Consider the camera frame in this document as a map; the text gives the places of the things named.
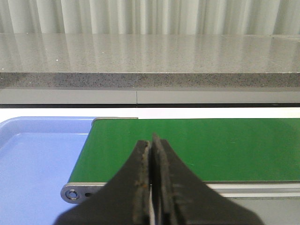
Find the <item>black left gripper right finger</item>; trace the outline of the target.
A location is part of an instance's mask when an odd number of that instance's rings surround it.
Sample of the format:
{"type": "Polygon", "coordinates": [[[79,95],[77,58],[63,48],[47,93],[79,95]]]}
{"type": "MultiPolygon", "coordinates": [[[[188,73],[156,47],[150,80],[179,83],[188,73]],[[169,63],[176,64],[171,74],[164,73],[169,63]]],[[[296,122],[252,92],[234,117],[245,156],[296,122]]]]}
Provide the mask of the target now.
{"type": "Polygon", "coordinates": [[[159,225],[261,225],[252,212],[209,188],[169,142],[152,137],[152,200],[159,225]]]}

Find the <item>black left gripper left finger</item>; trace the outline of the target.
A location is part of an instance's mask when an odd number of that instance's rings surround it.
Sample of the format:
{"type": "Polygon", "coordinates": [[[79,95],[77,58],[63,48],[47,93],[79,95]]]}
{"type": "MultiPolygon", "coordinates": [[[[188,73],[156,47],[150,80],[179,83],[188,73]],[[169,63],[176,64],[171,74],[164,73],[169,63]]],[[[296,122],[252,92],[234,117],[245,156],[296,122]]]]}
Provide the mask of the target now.
{"type": "Polygon", "coordinates": [[[57,225],[150,224],[150,142],[138,141],[115,176],[88,200],[62,213],[57,225]]]}

